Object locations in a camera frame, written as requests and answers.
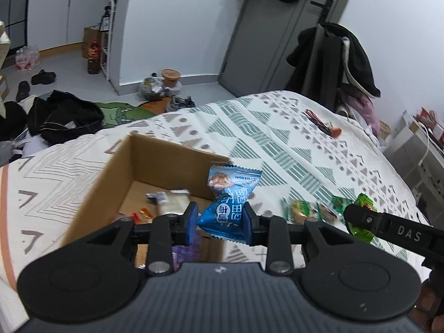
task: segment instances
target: shoe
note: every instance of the shoe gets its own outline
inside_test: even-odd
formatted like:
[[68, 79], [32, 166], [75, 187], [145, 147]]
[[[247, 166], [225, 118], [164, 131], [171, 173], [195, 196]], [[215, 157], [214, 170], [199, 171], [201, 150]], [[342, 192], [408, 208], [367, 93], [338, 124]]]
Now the shoe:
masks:
[[185, 100], [179, 96], [173, 95], [171, 101], [166, 105], [165, 111], [170, 113], [172, 111], [177, 111], [179, 109], [196, 107], [194, 101], [192, 101], [191, 96], [188, 96]]
[[31, 77], [31, 84], [33, 85], [49, 85], [52, 84], [56, 79], [56, 73], [53, 72], [46, 72], [45, 70], [40, 70], [40, 72], [37, 75], [34, 75]]
[[16, 102], [20, 102], [23, 99], [29, 97], [29, 91], [31, 88], [27, 81], [21, 81], [19, 83], [19, 88], [17, 89]]

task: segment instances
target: bedsheet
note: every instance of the bedsheet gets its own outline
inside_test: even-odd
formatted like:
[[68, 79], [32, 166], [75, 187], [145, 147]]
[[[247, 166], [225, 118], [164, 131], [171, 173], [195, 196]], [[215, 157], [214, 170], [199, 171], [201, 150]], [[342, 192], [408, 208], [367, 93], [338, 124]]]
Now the bedsheet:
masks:
[[[337, 139], [303, 114], [311, 109], [342, 129]], [[249, 202], [259, 215], [283, 216], [282, 198], [329, 204], [332, 195], [365, 193], [378, 211], [418, 221], [407, 185], [361, 127], [293, 92], [273, 91], [165, 113], [50, 147], [0, 171], [0, 323], [16, 329], [26, 314], [15, 293], [20, 271], [58, 248], [83, 198], [122, 139], [130, 132], [229, 156], [261, 169]], [[375, 238], [372, 244], [408, 261], [422, 279], [422, 259]], [[266, 248], [227, 242], [224, 260], [265, 262]], [[296, 266], [302, 266], [294, 246]]]

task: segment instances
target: white wall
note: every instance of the white wall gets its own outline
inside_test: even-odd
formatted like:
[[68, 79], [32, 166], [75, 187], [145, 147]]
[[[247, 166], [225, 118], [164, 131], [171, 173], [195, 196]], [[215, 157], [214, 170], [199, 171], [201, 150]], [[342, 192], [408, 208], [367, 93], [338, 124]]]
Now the white wall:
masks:
[[381, 120], [423, 106], [444, 121], [444, 0], [349, 0], [340, 24], [370, 59]]
[[113, 40], [113, 83], [140, 82], [166, 67], [218, 74], [243, 1], [129, 0], [126, 14], [116, 12], [122, 37]]

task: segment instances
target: blue snack package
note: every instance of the blue snack package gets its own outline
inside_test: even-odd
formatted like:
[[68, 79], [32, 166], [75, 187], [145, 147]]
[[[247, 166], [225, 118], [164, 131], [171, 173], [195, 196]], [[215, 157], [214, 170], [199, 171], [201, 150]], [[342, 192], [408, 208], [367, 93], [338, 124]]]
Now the blue snack package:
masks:
[[210, 168], [208, 187], [216, 201], [206, 208], [197, 225], [217, 238], [245, 242], [242, 233], [242, 208], [261, 178], [262, 171], [236, 165]]

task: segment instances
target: human hand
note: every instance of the human hand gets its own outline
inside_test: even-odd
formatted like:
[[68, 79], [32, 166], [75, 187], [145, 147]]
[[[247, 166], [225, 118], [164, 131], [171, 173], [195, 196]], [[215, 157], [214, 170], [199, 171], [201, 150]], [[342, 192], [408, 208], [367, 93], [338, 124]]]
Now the human hand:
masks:
[[428, 280], [422, 283], [421, 294], [417, 300], [416, 306], [410, 314], [410, 318], [416, 322], [426, 332], [444, 333], [444, 315], [429, 318], [428, 311], [432, 308], [437, 296], [430, 288]]

